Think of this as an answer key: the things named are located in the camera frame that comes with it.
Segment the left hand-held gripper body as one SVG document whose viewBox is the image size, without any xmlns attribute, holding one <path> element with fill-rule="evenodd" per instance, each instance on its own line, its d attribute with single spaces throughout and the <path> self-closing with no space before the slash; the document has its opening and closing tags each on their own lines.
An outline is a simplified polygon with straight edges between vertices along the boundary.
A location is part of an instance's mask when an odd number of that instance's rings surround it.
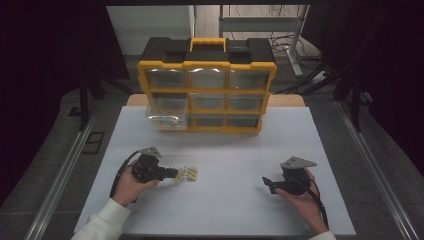
<svg viewBox="0 0 424 240">
<path fill-rule="evenodd" d="M 144 148 L 132 166 L 132 175 L 140 183 L 152 180 L 162 181 L 166 177 L 166 169 L 159 166 L 162 155 L 156 147 Z"/>
</svg>

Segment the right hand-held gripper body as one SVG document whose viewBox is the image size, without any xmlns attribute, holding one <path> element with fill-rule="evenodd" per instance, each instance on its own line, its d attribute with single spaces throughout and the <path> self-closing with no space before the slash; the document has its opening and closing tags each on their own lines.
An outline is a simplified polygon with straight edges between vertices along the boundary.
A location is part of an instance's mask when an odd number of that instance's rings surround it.
<svg viewBox="0 0 424 240">
<path fill-rule="evenodd" d="M 302 195 L 311 186 L 306 169 L 315 166 L 315 162 L 296 156 L 290 157 L 280 164 L 284 180 L 278 182 L 276 187 L 285 190 L 291 195 Z"/>
</svg>

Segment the clear plastic drawer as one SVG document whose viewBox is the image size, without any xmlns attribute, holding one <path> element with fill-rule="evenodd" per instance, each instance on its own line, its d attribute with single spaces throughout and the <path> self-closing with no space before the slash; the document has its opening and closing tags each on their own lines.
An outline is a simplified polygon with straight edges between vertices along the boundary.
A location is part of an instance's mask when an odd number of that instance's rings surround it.
<svg viewBox="0 0 424 240">
<path fill-rule="evenodd" d="M 167 115 L 177 116 L 178 124 L 163 124 L 161 117 Z M 153 93 L 145 116 L 160 130 L 186 130 L 189 120 L 188 96 L 186 93 Z"/>
</svg>

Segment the yellow black organizer case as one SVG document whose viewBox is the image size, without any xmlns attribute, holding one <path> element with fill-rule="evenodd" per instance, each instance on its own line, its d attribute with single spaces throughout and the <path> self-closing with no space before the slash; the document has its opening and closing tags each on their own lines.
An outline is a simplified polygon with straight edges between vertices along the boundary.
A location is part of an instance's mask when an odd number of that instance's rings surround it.
<svg viewBox="0 0 424 240">
<path fill-rule="evenodd" d="M 259 129 L 256 131 L 215 131 L 226 133 L 257 133 L 262 128 L 270 98 L 270 85 L 277 72 L 269 42 L 264 38 L 230 40 L 227 38 L 190 38 L 175 40 L 169 37 L 151 38 L 137 63 L 138 80 L 145 93 L 145 71 L 148 69 L 218 68 L 227 70 L 267 71 L 269 80 Z"/>
</svg>

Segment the person's left hand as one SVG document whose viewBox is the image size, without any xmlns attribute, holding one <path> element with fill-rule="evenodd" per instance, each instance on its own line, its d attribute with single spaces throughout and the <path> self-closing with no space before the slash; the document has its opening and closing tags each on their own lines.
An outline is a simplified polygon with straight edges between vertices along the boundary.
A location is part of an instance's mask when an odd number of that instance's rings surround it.
<svg viewBox="0 0 424 240">
<path fill-rule="evenodd" d="M 152 180 L 147 183 L 138 182 L 132 175 L 133 163 L 124 168 L 117 183 L 112 199 L 123 207 L 135 201 L 144 191 L 156 187 L 160 181 Z"/>
</svg>

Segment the person's right hand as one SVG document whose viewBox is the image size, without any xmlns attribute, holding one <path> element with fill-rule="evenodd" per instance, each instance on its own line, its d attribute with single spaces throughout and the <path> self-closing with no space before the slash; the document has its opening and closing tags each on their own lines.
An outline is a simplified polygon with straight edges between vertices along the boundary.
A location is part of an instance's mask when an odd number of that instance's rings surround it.
<svg viewBox="0 0 424 240">
<path fill-rule="evenodd" d="M 325 233 L 329 230 L 322 218 L 320 207 L 308 192 L 299 196 L 291 195 L 279 188 L 275 192 L 293 205 L 300 217 L 315 235 Z"/>
</svg>

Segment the white table sheet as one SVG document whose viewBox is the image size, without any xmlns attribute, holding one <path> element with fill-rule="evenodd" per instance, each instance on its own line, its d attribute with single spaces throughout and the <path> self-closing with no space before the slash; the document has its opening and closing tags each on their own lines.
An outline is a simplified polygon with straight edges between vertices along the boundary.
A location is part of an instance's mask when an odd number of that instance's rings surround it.
<svg viewBox="0 0 424 240">
<path fill-rule="evenodd" d="M 166 179 L 132 204 L 124 233 L 144 236 L 227 237 L 300 236 L 308 228 L 296 210 L 270 193 L 263 180 L 279 181 L 281 163 L 292 156 L 314 162 L 330 229 L 355 232 L 306 107 L 273 107 L 257 134 L 164 132 L 146 118 L 142 107 L 121 110 L 78 224 L 107 202 L 115 174 L 134 151 L 156 147 L 165 167 L 198 169 L 194 181 Z"/>
</svg>

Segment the black metal stand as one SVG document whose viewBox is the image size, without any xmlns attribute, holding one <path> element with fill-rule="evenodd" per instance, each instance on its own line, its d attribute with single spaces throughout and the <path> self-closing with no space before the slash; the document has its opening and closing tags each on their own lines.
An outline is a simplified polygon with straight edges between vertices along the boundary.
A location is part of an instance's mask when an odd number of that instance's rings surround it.
<svg viewBox="0 0 424 240">
<path fill-rule="evenodd" d="M 69 116 L 80 117 L 79 130 L 82 131 L 88 125 L 89 120 L 89 99 L 88 94 L 91 93 L 96 100 L 102 100 L 105 97 L 105 90 L 101 84 L 105 81 L 122 92 L 132 95 L 134 91 L 128 86 L 120 83 L 117 79 L 108 76 L 99 71 L 92 71 L 90 73 L 83 73 L 79 79 L 79 100 L 80 107 L 73 107 L 69 112 Z"/>
<path fill-rule="evenodd" d="M 348 106 L 350 107 L 350 122 L 357 132 L 360 128 L 360 107 L 369 106 L 370 102 L 364 103 L 361 100 L 362 82 L 358 77 L 344 77 L 338 83 L 333 92 L 333 97 L 336 101 L 344 101 L 350 97 Z"/>
</svg>

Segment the set of clear drawers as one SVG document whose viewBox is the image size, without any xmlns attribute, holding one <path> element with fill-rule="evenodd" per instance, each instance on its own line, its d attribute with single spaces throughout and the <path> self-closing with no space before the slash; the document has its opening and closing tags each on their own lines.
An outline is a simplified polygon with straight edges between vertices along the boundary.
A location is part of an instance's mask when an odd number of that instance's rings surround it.
<svg viewBox="0 0 424 240">
<path fill-rule="evenodd" d="M 256 131 L 269 80 L 267 71 L 218 68 L 148 69 L 145 93 L 186 93 L 192 131 Z"/>
</svg>

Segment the white cabinet panel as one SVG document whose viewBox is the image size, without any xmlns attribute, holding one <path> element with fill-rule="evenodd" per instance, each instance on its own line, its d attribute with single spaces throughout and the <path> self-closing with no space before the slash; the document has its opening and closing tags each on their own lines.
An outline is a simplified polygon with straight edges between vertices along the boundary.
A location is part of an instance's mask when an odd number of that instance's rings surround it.
<svg viewBox="0 0 424 240">
<path fill-rule="evenodd" d="M 151 37 L 194 36 L 193 5 L 107 6 L 106 10 L 123 55 L 141 54 Z"/>
</svg>

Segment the aluminium floor rail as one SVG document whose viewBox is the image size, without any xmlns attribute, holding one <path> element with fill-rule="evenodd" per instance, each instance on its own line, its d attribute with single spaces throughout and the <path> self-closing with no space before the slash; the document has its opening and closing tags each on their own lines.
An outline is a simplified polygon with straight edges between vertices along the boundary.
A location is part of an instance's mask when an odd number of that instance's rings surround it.
<svg viewBox="0 0 424 240">
<path fill-rule="evenodd" d="M 66 155 L 66 158 L 61 165 L 48 193 L 46 194 L 46 197 L 43 200 L 24 240 L 42 240 L 82 152 L 83 146 L 98 117 L 98 112 L 99 108 L 95 107 L 92 115 L 88 119 L 87 125 L 78 133 L 71 150 Z"/>
<path fill-rule="evenodd" d="M 380 169 L 380 166 L 378 165 L 377 160 L 369 145 L 364 139 L 363 134 L 359 132 L 350 121 L 351 115 L 348 111 L 348 107 L 345 103 L 339 101 L 336 101 L 335 105 L 340 111 L 345 125 L 347 126 L 347 129 L 357 146 L 361 158 L 363 159 L 377 189 L 379 190 L 386 206 L 388 207 L 388 210 L 392 215 L 392 218 L 397 225 L 402 238 L 404 240 L 421 240 L 401 201 L 393 191 L 387 178 Z"/>
</svg>

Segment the grey metal desk frame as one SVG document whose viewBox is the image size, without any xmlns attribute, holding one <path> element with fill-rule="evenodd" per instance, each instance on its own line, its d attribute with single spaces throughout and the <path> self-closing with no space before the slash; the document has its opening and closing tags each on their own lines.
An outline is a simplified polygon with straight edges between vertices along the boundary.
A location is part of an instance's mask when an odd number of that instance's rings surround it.
<svg viewBox="0 0 424 240">
<path fill-rule="evenodd" d="M 294 75 L 303 76 L 300 61 L 295 56 L 297 42 L 304 24 L 308 5 L 301 5 L 296 17 L 252 17 L 225 16 L 224 6 L 219 6 L 218 33 L 222 37 L 225 32 L 286 32 L 292 33 L 289 47 L 285 50 Z"/>
</svg>

